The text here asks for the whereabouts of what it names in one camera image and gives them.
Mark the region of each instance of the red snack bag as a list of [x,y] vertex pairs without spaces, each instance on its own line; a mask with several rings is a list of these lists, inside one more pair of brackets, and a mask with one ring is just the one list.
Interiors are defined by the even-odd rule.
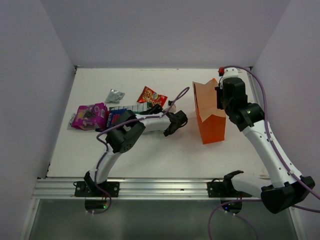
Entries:
[[152,106],[159,104],[163,107],[167,101],[167,96],[157,94],[155,91],[145,86],[140,97],[138,98],[138,103],[152,103]]

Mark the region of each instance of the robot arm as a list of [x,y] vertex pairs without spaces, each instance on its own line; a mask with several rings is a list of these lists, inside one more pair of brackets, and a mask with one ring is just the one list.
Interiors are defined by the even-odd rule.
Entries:
[[[310,176],[304,177],[293,165],[270,127],[272,139],[268,138],[264,111],[258,104],[248,102],[245,83],[238,78],[238,70],[233,67],[225,69],[221,83],[215,90],[217,92],[217,108],[224,110],[230,121],[236,124],[240,132],[252,143],[265,165],[271,181],[253,178],[245,175],[243,171],[235,171],[224,176],[222,185],[218,182],[212,182],[212,186],[219,191],[246,192],[261,198],[266,208],[274,214],[303,201],[309,192],[291,174],[299,176],[311,189],[315,186],[315,182]],[[270,141],[273,141],[285,163],[290,166],[290,172],[284,168]]]
[[128,110],[117,119],[114,125],[132,119],[144,118],[143,120],[126,124],[123,127],[113,129],[107,133],[105,139],[107,147],[104,149],[99,161],[84,177],[84,181],[92,193],[97,191],[95,180],[100,187],[104,188],[109,172],[115,162],[121,154],[126,153],[134,146],[141,134],[161,131],[164,136],[167,137],[177,129],[183,127],[188,121],[187,116],[182,111],[178,111],[177,113],[168,112],[163,117],[160,117],[163,115],[162,108],[160,108],[159,111],[156,114],[140,115]]

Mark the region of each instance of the glass panel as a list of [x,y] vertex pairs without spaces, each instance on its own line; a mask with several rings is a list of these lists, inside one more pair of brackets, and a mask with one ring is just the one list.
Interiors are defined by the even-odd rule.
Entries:
[[[41,200],[30,240],[207,240],[207,223],[217,200],[117,200],[103,214],[86,213],[84,200]],[[261,202],[244,202],[240,214],[261,240],[297,240],[289,210],[270,213]],[[255,240],[243,220],[217,211],[216,240]]]

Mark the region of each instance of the black bracket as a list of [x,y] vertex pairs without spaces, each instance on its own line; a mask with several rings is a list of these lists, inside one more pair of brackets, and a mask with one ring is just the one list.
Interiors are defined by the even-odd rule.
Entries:
[[140,115],[159,114],[162,111],[163,111],[163,108],[159,104],[156,104],[152,108],[145,110],[145,111],[142,111],[139,114]]
[[220,89],[219,86],[214,89],[216,90],[217,108],[225,111],[240,132],[264,119],[265,114],[262,108],[256,103],[248,102],[246,85],[241,78],[226,78],[223,81],[223,89]]
[[215,178],[206,183],[209,198],[250,198],[250,194],[242,191],[236,191],[232,185],[231,179],[238,174],[243,174],[241,170],[233,171],[223,177],[223,180]]
[[214,184],[209,181],[206,183],[206,189],[208,191],[208,197],[209,198],[238,198],[238,197],[242,197],[242,198],[251,198],[252,196],[248,193],[245,193],[243,191],[224,191],[221,190],[224,188],[224,183],[222,181],[215,181]]
[[[131,110],[127,110],[120,115],[112,127],[128,120],[136,119],[136,114]],[[110,144],[114,153],[123,154],[135,145],[145,128],[145,125],[140,121],[128,123],[125,126],[109,131],[106,135],[105,142]]]
[[[311,189],[316,185],[311,176],[300,176],[300,179]],[[284,185],[278,188],[274,188],[272,185],[261,188],[261,200],[264,206],[273,214],[277,214],[290,206],[300,203],[309,194],[309,191],[298,181],[292,184],[287,182]]]
[[184,127],[188,123],[187,115],[181,110],[177,113],[168,112],[166,116],[170,119],[171,123],[163,132],[165,137],[174,134],[178,129]]
[[[105,194],[101,191],[91,192],[85,181],[75,181],[74,196],[79,198],[94,198],[94,197],[105,197]],[[119,195],[120,183],[118,181],[106,181],[103,185],[99,186],[110,194],[112,198],[117,198]]]

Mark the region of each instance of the blue package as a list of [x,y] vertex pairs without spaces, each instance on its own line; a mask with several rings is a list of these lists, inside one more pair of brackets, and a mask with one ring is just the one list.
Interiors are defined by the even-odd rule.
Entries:
[[106,127],[109,128],[112,124],[115,123],[115,121],[123,114],[125,111],[127,111],[126,108],[119,109],[119,110],[110,110],[108,120],[106,122]]

